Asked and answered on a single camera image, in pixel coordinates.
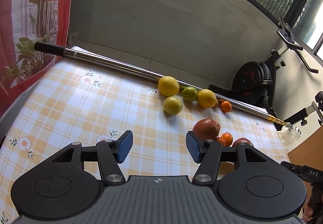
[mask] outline wooden cabinet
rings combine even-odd
[[[307,140],[288,153],[290,162],[295,165],[306,165],[323,171],[323,126]],[[311,186],[305,183],[307,198],[311,196]]]

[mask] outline exercise bike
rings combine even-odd
[[[279,54],[276,50],[272,49],[270,51],[271,56],[265,62],[251,61],[244,64],[235,74],[231,90],[225,90],[212,84],[209,86],[209,90],[225,97],[265,108],[269,114],[277,117],[272,108],[272,103],[275,95],[276,71],[286,66],[283,60],[280,62],[280,65],[276,65],[277,60],[282,54],[288,49],[295,51],[309,72],[319,73],[317,69],[312,69],[308,66],[304,57],[299,52],[299,50],[303,50],[303,47],[295,44],[290,26],[281,17],[279,17],[277,34],[287,45],[288,48],[286,50]]]

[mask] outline yellow lemon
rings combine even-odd
[[[216,105],[216,101],[215,94],[208,89],[202,89],[197,94],[197,103],[203,108],[214,107]]]
[[[171,76],[163,76],[158,81],[158,90],[162,95],[171,97],[180,91],[180,85],[175,78]]]
[[[168,97],[165,99],[163,107],[164,111],[168,115],[173,116],[180,113],[181,109],[183,108],[183,105],[177,97]]]

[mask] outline table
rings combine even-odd
[[[261,152],[280,163],[287,153],[271,122],[238,110],[223,113],[182,100],[177,116],[163,111],[166,97],[157,84],[95,65],[62,59],[41,79],[19,112],[0,149],[0,218],[18,217],[11,201],[14,181],[71,142],[93,146],[133,132],[133,146],[120,168],[129,175],[188,175],[198,164],[185,144],[186,132],[203,118],[221,125],[220,135],[246,137]],[[85,170],[100,179],[96,162]]]

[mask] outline curtain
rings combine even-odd
[[[71,0],[0,0],[0,117],[59,59],[36,41],[65,46]]]

